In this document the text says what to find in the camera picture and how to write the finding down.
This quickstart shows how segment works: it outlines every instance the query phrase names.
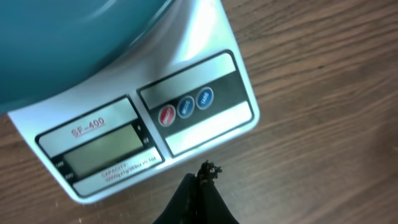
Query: digital scale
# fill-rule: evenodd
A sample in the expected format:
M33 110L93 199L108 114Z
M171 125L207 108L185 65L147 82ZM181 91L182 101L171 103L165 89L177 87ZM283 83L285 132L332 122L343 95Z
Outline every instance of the digital scale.
M219 0L176 1L110 66L8 113L78 203L94 203L252 129L259 121Z

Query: brown wood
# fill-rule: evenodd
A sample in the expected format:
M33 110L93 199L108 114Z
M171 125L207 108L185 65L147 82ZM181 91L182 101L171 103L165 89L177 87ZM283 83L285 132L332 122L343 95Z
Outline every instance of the brown wood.
M94 205L0 118L0 223L152 223L206 159L241 223L398 223L398 1L224 0L259 125Z

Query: blue bowl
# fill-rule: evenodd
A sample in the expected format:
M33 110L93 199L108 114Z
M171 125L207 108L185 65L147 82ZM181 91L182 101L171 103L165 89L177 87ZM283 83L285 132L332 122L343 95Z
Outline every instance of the blue bowl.
M0 3L0 114L82 82L123 54L174 0Z

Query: red button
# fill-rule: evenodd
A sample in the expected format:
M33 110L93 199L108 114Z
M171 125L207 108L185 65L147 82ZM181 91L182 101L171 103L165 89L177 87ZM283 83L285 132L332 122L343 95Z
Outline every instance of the red button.
M158 117L160 125L170 126L175 120L175 108L173 105L166 105L159 111Z

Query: lcd display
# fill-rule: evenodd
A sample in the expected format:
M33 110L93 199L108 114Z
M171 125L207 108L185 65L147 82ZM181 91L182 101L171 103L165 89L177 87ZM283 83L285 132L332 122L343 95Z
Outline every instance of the lcd display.
M116 159L140 147L142 143L137 133L131 125L127 125L66 153L63 158L78 177L83 177L112 165Z

